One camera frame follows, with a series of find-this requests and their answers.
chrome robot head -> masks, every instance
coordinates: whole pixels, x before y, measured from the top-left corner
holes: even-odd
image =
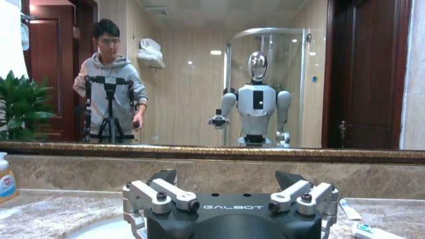
[[[252,53],[248,60],[248,70],[255,82],[262,82],[267,72],[267,56],[263,52]]]

wooden door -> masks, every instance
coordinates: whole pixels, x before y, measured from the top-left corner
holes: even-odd
[[[76,141],[74,26],[72,5],[38,5],[31,10],[38,17],[30,23],[31,77],[46,78],[56,117],[51,119],[50,140]]]
[[[332,147],[399,148],[407,0],[355,0],[335,17]]]

man's hand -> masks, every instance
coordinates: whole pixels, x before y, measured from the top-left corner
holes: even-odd
[[[147,105],[146,104],[140,104],[138,113],[136,113],[136,115],[134,117],[134,129],[135,129],[135,131],[138,131],[144,126],[144,114],[146,114],[146,111],[147,111]]]
[[[138,113],[134,117],[134,129],[138,131],[144,126],[144,117]]]

potted plant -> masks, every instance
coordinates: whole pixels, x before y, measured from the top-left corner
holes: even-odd
[[[39,85],[27,77],[18,78],[10,71],[0,77],[0,139],[35,140],[43,137],[42,123],[55,116],[48,103],[47,81]]]

glasses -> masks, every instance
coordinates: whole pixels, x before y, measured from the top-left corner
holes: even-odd
[[[103,44],[106,44],[107,46],[110,46],[111,44],[116,45],[120,43],[120,39],[102,39],[100,40]]]

